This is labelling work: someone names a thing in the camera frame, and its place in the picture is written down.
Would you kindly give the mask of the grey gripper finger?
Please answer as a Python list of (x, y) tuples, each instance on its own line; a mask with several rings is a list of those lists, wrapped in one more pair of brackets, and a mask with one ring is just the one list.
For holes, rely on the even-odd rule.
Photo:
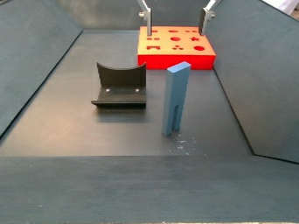
[(148, 7), (146, 0), (136, 0), (142, 11), (139, 12), (139, 17), (146, 21), (147, 36), (152, 36), (152, 10)]
[(222, 0), (210, 0), (207, 6), (203, 7), (200, 10), (199, 34), (202, 36), (206, 35), (206, 29), (208, 26), (208, 22), (211, 21), (212, 18), (216, 17), (215, 10), (216, 10), (220, 2), (222, 2)]

